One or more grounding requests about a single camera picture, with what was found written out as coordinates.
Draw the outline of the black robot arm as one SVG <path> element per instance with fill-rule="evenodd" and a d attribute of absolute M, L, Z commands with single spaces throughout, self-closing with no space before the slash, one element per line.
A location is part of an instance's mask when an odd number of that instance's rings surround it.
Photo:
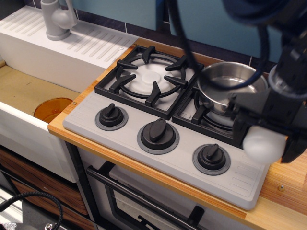
<path fill-rule="evenodd" d="M 233 140 L 255 161 L 290 163 L 307 147 L 307 3 L 304 0 L 225 0 L 234 20 L 256 26 L 260 62 L 247 81 L 263 73 L 269 58 L 268 26 L 282 33 L 282 53 L 268 89 L 230 96 Z"/>

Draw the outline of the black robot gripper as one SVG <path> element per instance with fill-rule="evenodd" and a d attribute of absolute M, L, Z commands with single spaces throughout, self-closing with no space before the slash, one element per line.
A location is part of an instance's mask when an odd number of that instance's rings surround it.
<path fill-rule="evenodd" d="M 288 137 L 282 163 L 291 163 L 307 148 L 307 106 L 272 89 L 259 93 L 232 93 L 227 110 L 233 123 L 233 143 L 243 146 L 250 127 L 256 125 Z"/>

